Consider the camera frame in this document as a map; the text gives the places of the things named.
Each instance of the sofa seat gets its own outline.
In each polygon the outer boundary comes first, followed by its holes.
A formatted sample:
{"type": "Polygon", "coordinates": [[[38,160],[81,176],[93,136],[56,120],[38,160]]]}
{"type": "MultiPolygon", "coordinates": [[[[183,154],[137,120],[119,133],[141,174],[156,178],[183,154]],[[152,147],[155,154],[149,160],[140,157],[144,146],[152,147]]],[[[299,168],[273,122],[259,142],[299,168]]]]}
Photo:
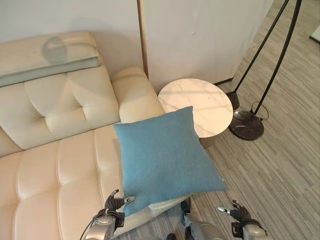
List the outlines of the sofa seat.
{"type": "MultiPolygon", "coordinates": [[[[122,194],[120,143],[113,125],[0,158],[3,239],[76,240],[115,189],[122,194]]],[[[181,202],[153,204],[125,219],[127,232],[181,202]]]]}

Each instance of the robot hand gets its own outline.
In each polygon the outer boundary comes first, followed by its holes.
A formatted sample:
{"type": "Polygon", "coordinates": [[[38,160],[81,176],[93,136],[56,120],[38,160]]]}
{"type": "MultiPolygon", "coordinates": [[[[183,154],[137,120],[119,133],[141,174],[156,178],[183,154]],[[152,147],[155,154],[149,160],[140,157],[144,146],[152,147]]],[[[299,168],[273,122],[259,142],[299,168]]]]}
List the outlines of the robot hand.
{"type": "Polygon", "coordinates": [[[257,220],[251,218],[251,214],[245,206],[241,205],[236,200],[232,200],[232,205],[235,208],[233,210],[228,210],[221,206],[218,207],[218,210],[229,214],[231,217],[238,221],[231,224],[232,235],[235,238],[242,238],[244,240],[258,240],[259,237],[267,236],[267,232],[263,229],[263,227],[257,220]]]}
{"type": "Polygon", "coordinates": [[[118,192],[118,189],[113,191],[106,199],[104,208],[92,217],[92,220],[80,237],[81,240],[109,240],[113,237],[117,228],[124,226],[125,214],[123,212],[117,212],[117,210],[123,205],[134,201],[135,197],[131,196],[126,199],[123,199],[123,197],[115,198],[115,194],[118,192]]]}

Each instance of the black metal pole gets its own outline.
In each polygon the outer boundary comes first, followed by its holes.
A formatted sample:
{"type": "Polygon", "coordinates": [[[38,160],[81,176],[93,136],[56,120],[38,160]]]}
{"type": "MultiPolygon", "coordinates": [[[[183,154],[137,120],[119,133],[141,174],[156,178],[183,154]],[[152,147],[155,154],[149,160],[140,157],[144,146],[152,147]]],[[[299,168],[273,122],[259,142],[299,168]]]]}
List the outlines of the black metal pole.
{"type": "Polygon", "coordinates": [[[275,69],[273,71],[273,74],[270,78],[270,81],[269,81],[269,84],[268,86],[266,87],[263,95],[262,95],[262,98],[258,104],[258,106],[256,107],[255,111],[254,111],[254,115],[257,115],[258,111],[259,111],[259,108],[261,107],[261,104],[262,102],[264,101],[270,87],[271,87],[271,84],[273,83],[276,75],[277,75],[277,72],[280,68],[280,65],[281,65],[281,62],[282,60],[284,59],[284,56],[286,54],[286,51],[287,51],[287,48],[288,48],[288,45],[289,45],[289,42],[290,42],[290,39],[291,39],[291,36],[292,36],[292,33],[294,32],[294,28],[295,28],[295,25],[296,25],[296,22],[297,22],[297,18],[298,18],[298,14],[299,14],[299,10],[300,10],[300,6],[301,6],[301,2],[302,0],[296,0],[296,4],[295,4],[295,8],[294,8],[294,12],[293,12],[293,16],[292,16],[292,20],[291,20],[291,24],[290,24],[290,28],[289,28],[289,31],[288,31],[288,34],[286,36],[286,39],[285,39],[285,42],[284,42],[284,45],[283,45],[283,49],[282,49],[282,52],[280,54],[280,57],[279,57],[279,60],[275,66],[275,69]]]}
{"type": "Polygon", "coordinates": [[[233,91],[234,93],[238,90],[238,88],[240,87],[240,85],[241,85],[241,84],[242,84],[242,82],[244,81],[244,79],[245,79],[245,77],[246,77],[247,73],[248,73],[248,72],[249,72],[249,70],[251,69],[251,67],[252,67],[252,65],[254,64],[254,62],[255,62],[256,58],[258,57],[258,55],[259,55],[260,51],[262,50],[262,48],[264,47],[264,45],[265,45],[266,41],[268,40],[268,38],[269,38],[269,36],[270,36],[271,32],[272,32],[272,31],[273,31],[273,29],[275,28],[275,25],[277,24],[277,22],[278,22],[278,20],[279,20],[279,18],[280,18],[280,16],[281,16],[281,14],[284,12],[284,10],[285,10],[285,8],[286,8],[286,6],[287,6],[288,2],[289,2],[289,0],[285,0],[285,1],[284,1],[284,3],[282,4],[282,7],[280,8],[280,10],[279,10],[279,12],[278,12],[277,16],[275,17],[275,19],[274,19],[274,21],[273,21],[273,23],[272,23],[271,27],[269,28],[269,31],[268,31],[268,32],[267,32],[267,34],[265,35],[265,37],[264,37],[264,39],[263,39],[263,41],[262,41],[262,43],[261,43],[261,45],[260,45],[260,47],[259,47],[258,51],[255,53],[255,55],[254,55],[253,59],[251,60],[251,62],[250,62],[250,64],[249,64],[248,68],[245,70],[245,72],[244,72],[244,74],[243,74],[243,76],[242,76],[242,78],[241,78],[240,82],[239,82],[239,83],[238,83],[238,85],[235,87],[235,89],[234,89],[234,91],[233,91]]]}

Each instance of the marble tabletop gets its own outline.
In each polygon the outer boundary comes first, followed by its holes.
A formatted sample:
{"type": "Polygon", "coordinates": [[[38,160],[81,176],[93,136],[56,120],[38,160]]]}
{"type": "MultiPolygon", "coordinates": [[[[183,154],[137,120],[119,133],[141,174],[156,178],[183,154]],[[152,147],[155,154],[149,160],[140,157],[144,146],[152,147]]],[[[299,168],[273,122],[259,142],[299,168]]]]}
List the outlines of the marble tabletop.
{"type": "Polygon", "coordinates": [[[194,129],[199,138],[223,132],[233,117],[228,96],[217,86],[200,79],[172,81],[160,91],[158,98],[166,113],[193,106],[194,129]]]}

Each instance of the baseboard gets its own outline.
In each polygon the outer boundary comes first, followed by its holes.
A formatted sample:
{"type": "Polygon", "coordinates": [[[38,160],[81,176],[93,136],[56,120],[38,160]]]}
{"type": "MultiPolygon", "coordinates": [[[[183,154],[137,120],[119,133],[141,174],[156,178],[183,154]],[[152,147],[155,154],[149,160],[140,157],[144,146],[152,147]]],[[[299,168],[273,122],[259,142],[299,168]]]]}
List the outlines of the baseboard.
{"type": "Polygon", "coordinates": [[[227,82],[231,82],[232,79],[234,79],[234,78],[231,77],[231,78],[228,78],[228,79],[223,80],[223,81],[218,81],[218,82],[214,83],[214,85],[218,86],[218,85],[220,85],[220,84],[225,84],[225,83],[227,83],[227,82]]]}

